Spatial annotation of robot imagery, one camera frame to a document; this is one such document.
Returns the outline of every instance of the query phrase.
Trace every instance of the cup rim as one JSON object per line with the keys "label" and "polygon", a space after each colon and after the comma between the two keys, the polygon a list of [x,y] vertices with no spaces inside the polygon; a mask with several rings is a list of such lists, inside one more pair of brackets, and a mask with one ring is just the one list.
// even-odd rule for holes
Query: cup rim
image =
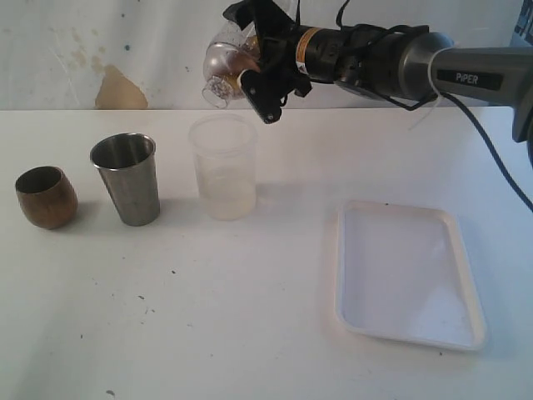
{"label": "cup rim", "polygon": [[[200,125],[204,123],[210,123],[213,121],[221,120],[221,119],[232,119],[234,121],[238,121],[240,123],[245,124],[248,127],[248,130],[250,132],[250,137],[243,143],[238,146],[229,147],[223,150],[213,150],[207,147],[204,147],[200,144],[198,144],[193,136],[195,128],[199,127]],[[236,115],[233,113],[227,113],[227,112],[220,112],[214,115],[208,115],[207,117],[202,117],[195,121],[191,127],[189,128],[189,135],[188,135],[189,143],[191,144],[194,151],[203,157],[207,158],[226,158],[226,157],[232,157],[236,156],[237,154],[243,153],[244,150],[254,146],[257,143],[257,130],[256,127],[251,124],[249,121],[247,121],[245,118],[241,117],[240,115]]]}
{"label": "cup rim", "polygon": [[[103,167],[101,165],[98,165],[94,159],[93,159],[93,155],[94,153],[96,152],[97,148],[99,146],[101,146],[102,144],[104,144],[105,142],[107,142],[108,140],[111,140],[113,138],[117,138],[117,137],[121,137],[121,136],[136,136],[136,137],[141,137],[143,139],[146,139],[148,140],[148,142],[150,142],[150,144],[152,145],[152,151],[147,155],[146,158],[144,158],[142,161],[138,162],[137,164],[133,164],[133,165],[130,165],[129,167],[124,167],[124,168],[107,168],[107,167]],[[138,132],[123,132],[123,133],[116,133],[114,135],[111,135],[111,136],[108,136],[108,137],[105,137],[104,139],[102,139],[101,141],[99,141],[97,144],[95,144],[92,149],[91,149],[91,152],[89,153],[89,158],[91,159],[91,163],[92,165],[97,168],[97,169],[102,169],[102,170],[105,170],[105,171],[126,171],[128,169],[131,169],[131,168],[135,168],[141,164],[143,164],[146,160],[148,160],[148,158],[150,158],[150,156],[153,156],[154,154],[156,153],[156,141],[153,140],[151,137],[149,137],[148,135],[145,135],[144,133],[138,133]]]}
{"label": "cup rim", "polygon": [[[57,180],[57,182],[55,182],[51,187],[49,187],[47,189],[44,189],[44,190],[42,190],[40,192],[29,193],[29,192],[24,192],[24,191],[18,189],[18,185],[19,185],[19,182],[22,179],[22,177],[24,177],[25,175],[27,175],[29,173],[32,173],[32,172],[34,172],[34,171],[36,171],[38,169],[43,169],[43,168],[51,168],[51,169],[54,169],[55,171],[59,172],[59,179]],[[31,169],[28,169],[26,172],[21,173],[19,175],[19,177],[17,178],[17,180],[15,181],[15,191],[17,193],[22,194],[23,196],[38,196],[38,195],[41,195],[43,193],[46,193],[46,192],[49,192],[49,191],[53,190],[54,188],[59,186],[61,184],[61,182],[63,182],[64,179],[65,179],[65,172],[61,168],[54,167],[53,165],[42,165],[40,167],[34,167],[34,168],[31,168]]]}

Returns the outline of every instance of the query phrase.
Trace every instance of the plastic cup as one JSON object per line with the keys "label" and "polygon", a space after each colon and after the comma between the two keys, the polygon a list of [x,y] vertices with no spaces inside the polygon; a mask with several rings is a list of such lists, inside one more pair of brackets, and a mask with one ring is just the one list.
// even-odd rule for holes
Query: plastic cup
{"label": "plastic cup", "polygon": [[198,192],[212,218],[231,221],[256,206],[256,129],[233,114],[205,117],[189,132]]}

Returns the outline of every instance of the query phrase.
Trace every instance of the white cable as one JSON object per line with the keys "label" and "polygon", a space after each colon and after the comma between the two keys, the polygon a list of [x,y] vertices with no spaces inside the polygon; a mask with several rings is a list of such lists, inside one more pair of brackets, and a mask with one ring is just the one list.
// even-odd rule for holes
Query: white cable
{"label": "white cable", "polygon": [[442,48],[438,52],[435,52],[431,56],[430,61],[427,63],[427,80],[430,83],[431,89],[433,89],[433,92],[435,92],[435,94],[437,95],[437,98],[436,98],[436,101],[433,103],[433,107],[431,107],[431,109],[428,112],[426,112],[426,115],[424,115],[424,117],[422,117],[417,122],[415,122],[413,125],[411,125],[411,127],[409,128],[410,131],[412,131],[413,129],[418,127],[418,125],[420,125],[422,122],[424,122],[426,118],[428,118],[431,115],[431,113],[433,113],[433,110],[439,107],[442,103],[442,98],[443,98],[442,94],[439,91],[439,89],[436,88],[435,84],[433,83],[433,77],[431,76],[431,67],[433,67],[433,62],[435,61],[435,57],[441,54],[442,52],[445,52],[446,50],[450,50],[450,48],[453,48],[453,47]]}

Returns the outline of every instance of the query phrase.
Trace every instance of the robotic arm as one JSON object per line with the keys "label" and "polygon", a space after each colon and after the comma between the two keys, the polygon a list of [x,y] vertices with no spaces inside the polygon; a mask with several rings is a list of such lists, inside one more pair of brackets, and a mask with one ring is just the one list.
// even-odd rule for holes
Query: robotic arm
{"label": "robotic arm", "polygon": [[[528,141],[533,163],[533,48],[453,48],[446,35],[427,26],[385,29],[307,27],[272,0],[243,0],[224,17],[241,29],[254,23],[260,72],[246,70],[238,83],[263,122],[281,117],[286,96],[305,97],[311,83],[336,84],[348,92],[414,109],[436,90],[511,106],[513,139]],[[413,107],[395,100],[418,102]]]}

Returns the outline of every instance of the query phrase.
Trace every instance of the white wall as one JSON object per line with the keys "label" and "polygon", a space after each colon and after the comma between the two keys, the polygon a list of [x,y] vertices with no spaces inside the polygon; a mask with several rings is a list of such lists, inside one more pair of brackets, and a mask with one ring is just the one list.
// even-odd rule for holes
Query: white wall
{"label": "white wall", "polygon": [[[206,45],[232,0],[20,0],[0,13],[0,108],[93,108],[102,66],[115,65],[150,108],[209,108],[200,93]],[[345,23],[428,23],[463,47],[506,46],[521,0],[352,0]],[[305,24],[335,27],[342,0],[301,0]],[[290,107],[372,102],[315,87]],[[240,102],[236,107],[246,107]]]}

